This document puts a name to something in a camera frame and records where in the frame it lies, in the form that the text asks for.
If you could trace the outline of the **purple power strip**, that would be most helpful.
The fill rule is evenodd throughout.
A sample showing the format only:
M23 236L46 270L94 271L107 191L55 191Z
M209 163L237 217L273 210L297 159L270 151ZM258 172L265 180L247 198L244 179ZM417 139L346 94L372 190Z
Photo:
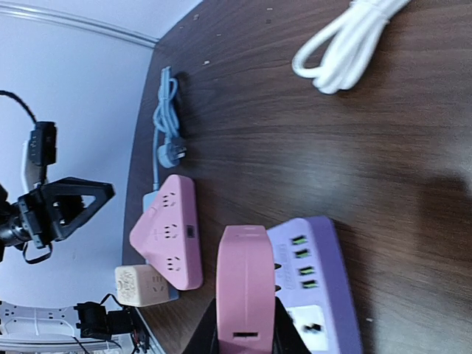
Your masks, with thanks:
M311 353L362 353L361 335L334 223L294 218L267 231L276 293Z

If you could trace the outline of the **beige cube socket adapter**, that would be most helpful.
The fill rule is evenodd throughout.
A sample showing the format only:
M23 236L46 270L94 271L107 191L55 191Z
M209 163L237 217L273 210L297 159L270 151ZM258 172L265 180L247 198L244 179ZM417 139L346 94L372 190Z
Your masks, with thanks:
M169 282L151 265L122 265L115 268L116 298L136 308L158 305L178 298Z

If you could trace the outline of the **pink plug adapter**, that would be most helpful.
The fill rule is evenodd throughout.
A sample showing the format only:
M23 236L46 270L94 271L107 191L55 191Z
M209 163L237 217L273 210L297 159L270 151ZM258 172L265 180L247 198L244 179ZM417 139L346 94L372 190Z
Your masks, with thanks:
M221 353L271 353L275 270L264 226L227 226L218 248L216 316Z

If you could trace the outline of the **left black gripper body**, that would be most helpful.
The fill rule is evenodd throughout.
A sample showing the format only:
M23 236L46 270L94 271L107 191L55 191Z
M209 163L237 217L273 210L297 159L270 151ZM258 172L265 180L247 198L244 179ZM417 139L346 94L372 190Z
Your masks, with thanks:
M1 186L1 258L7 247L15 247L22 252L23 258L27 258L30 241L37 249L48 249L40 258L51 257L51 226L48 225L49 214L41 188L41 185L36 187L10 204L7 191Z

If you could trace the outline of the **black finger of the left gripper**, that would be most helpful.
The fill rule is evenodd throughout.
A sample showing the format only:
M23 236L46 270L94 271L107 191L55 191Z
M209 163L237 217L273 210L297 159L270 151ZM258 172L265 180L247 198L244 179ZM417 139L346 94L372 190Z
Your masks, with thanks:
M112 184L67 177L39 187L47 242L62 241L87 223L114 196Z

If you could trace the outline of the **pink triangular socket adapter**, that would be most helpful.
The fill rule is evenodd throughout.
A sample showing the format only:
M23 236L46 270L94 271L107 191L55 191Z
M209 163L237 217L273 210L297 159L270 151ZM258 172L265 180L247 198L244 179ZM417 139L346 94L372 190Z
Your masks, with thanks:
M132 228L129 240L174 288L200 288L204 274L194 181L168 176Z

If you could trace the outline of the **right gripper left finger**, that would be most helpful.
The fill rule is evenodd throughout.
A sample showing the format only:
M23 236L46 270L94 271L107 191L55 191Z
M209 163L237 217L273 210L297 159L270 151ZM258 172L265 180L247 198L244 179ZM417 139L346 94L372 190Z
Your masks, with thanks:
M214 298L198 323L183 354L219 354L217 307Z

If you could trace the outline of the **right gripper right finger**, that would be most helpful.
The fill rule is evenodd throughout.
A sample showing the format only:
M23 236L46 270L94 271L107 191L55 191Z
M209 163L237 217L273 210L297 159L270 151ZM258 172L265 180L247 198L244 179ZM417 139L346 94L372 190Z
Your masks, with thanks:
M273 354L310 354L291 317L278 297L275 298Z

